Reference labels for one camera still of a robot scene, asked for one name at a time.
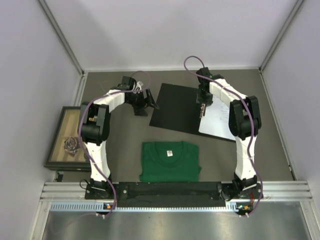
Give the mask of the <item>white folder black inside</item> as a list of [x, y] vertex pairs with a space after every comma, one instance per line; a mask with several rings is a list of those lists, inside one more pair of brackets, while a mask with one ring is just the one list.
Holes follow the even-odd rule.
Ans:
[[196, 88], [163, 83], [160, 87], [155, 109], [149, 125], [152, 127], [178, 131], [208, 138], [222, 139], [220, 137], [199, 133], [200, 107], [197, 103]]

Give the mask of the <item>white printed paper stack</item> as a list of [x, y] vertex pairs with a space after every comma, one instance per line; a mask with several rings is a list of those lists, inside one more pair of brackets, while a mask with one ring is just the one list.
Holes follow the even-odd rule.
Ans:
[[225, 140], [236, 140], [229, 129], [229, 108], [218, 97], [213, 96], [212, 104], [205, 108], [198, 132]]

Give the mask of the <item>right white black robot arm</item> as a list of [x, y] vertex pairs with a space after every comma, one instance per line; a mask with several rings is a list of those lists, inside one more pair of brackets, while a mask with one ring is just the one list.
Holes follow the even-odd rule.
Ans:
[[221, 75], [207, 67], [196, 72], [199, 81], [196, 102], [200, 104], [199, 132], [216, 137], [233, 135], [236, 168], [231, 187], [218, 187], [222, 198], [245, 198], [257, 184], [254, 166], [255, 142], [262, 126], [259, 101], [235, 90]]

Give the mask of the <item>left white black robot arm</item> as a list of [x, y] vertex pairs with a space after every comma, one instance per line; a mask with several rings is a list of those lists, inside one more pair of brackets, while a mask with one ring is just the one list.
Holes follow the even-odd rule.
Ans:
[[147, 116], [146, 108], [158, 109], [150, 87], [124, 76], [122, 82], [112, 87], [104, 95], [80, 108], [78, 125], [79, 145], [84, 148], [91, 166], [89, 189], [95, 189], [102, 198], [109, 198], [114, 191], [108, 166], [106, 143], [110, 134], [111, 113], [117, 107], [129, 104], [136, 116]]

